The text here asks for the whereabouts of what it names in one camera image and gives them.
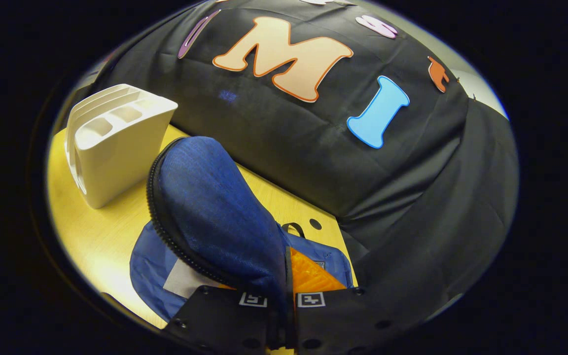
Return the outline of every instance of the orange letter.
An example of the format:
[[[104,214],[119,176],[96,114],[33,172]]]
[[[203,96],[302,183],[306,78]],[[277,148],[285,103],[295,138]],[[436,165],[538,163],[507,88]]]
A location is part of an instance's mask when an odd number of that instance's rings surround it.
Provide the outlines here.
[[[273,76],[273,84],[307,103],[319,98],[317,87],[330,68],[354,52],[343,43],[328,37],[317,37],[290,44],[290,23],[279,18],[257,17],[255,26],[227,53],[214,58],[216,67],[242,71],[246,56],[255,48],[253,74],[264,76],[293,61],[282,74]]]
[[[446,70],[444,70],[444,67],[442,67],[440,63],[436,62],[435,59],[428,57],[428,60],[431,61],[431,65],[428,66],[428,75],[431,77],[431,80],[433,80],[433,83],[435,83],[438,90],[446,92],[446,88],[442,84],[442,79],[448,83]]]

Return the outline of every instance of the foam letter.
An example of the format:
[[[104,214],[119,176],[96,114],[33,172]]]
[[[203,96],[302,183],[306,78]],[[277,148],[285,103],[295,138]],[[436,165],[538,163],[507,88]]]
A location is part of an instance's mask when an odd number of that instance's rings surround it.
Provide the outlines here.
[[[444,84],[442,84],[442,79],[446,80],[448,83],[446,70],[444,70],[444,67],[442,67],[440,63],[436,62],[435,59],[428,57],[428,60],[431,61],[431,65],[428,66],[428,75],[431,77],[431,80],[433,80],[433,83],[435,83],[438,90],[446,92],[446,88],[444,87]]]
[[[199,36],[199,34],[201,34],[201,31],[203,31],[205,26],[207,26],[207,24],[212,20],[212,18],[214,18],[214,16],[216,16],[219,12],[220,10],[216,10],[212,14],[210,14],[210,16],[205,16],[204,18],[201,18],[199,22],[196,23],[196,26],[194,26],[194,28],[185,38],[185,41],[183,41],[181,48],[178,49],[177,58],[181,59],[185,57],[187,51],[190,50],[190,47],[192,47],[192,43],[194,43],[194,41],[196,41],[196,38]]]
[[[356,22],[388,38],[396,38],[396,34],[398,33],[392,26],[372,16],[367,16],[366,14],[362,17],[357,17]]]
[[[383,146],[383,133],[398,110],[409,106],[409,97],[387,76],[379,76],[381,88],[359,117],[347,121],[350,131],[363,143],[372,148]]]
[[[255,23],[227,53],[214,58],[216,67],[242,71],[246,56],[255,48],[253,74],[264,76],[282,65],[293,62],[282,74],[273,76],[273,85],[307,103],[319,98],[317,87],[332,66],[354,52],[343,43],[317,37],[290,44],[290,23],[279,18],[257,17]]]

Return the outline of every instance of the screw hole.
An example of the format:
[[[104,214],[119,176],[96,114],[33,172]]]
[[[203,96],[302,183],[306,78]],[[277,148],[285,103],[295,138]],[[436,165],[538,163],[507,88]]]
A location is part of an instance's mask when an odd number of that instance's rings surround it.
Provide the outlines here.
[[[316,220],[315,218],[311,218],[311,220],[310,220],[309,222],[311,223],[311,226],[312,226],[314,229],[317,229],[317,230],[321,229],[321,223],[320,223],[320,221]]]
[[[305,349],[317,349],[321,346],[321,341],[318,339],[307,339],[302,343]]]
[[[362,354],[365,351],[365,349],[366,349],[365,346],[357,346],[356,348],[350,349],[350,351],[348,352],[348,355]]]
[[[385,328],[389,328],[390,326],[391,326],[391,322],[388,321],[388,320],[379,321],[378,323],[376,323],[374,325],[374,327],[376,329],[385,329]]]
[[[248,349],[257,349],[260,347],[260,341],[254,338],[247,338],[243,341],[243,346]]]

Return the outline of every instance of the orange mesh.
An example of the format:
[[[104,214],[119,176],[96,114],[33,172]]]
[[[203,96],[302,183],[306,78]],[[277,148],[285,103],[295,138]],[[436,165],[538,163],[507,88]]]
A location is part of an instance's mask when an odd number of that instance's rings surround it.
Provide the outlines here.
[[[301,252],[291,248],[293,269],[293,293],[343,290],[342,285],[329,272],[322,269]]]

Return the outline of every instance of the zipper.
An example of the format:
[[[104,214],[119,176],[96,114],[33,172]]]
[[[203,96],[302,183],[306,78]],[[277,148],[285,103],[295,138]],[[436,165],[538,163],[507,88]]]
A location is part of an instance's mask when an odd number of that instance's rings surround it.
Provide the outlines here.
[[[221,274],[221,272],[215,271],[216,268],[202,257],[197,256],[196,253],[188,247],[187,243],[178,243],[178,240],[185,240],[181,231],[174,226],[174,221],[169,218],[169,213],[165,210],[163,202],[159,201],[160,198],[155,202],[155,195],[160,195],[160,188],[157,186],[158,184],[156,184],[159,177],[160,166],[168,150],[177,144],[179,140],[184,138],[185,137],[179,137],[169,143],[155,158],[150,168],[148,181],[146,183],[146,199],[148,200],[148,210],[153,222],[153,227],[155,227],[155,232],[162,238],[162,241],[164,241],[167,247],[170,248],[177,257],[183,260],[183,262],[196,270],[196,272],[223,285],[238,288],[241,285],[239,280],[233,276],[225,276]]]

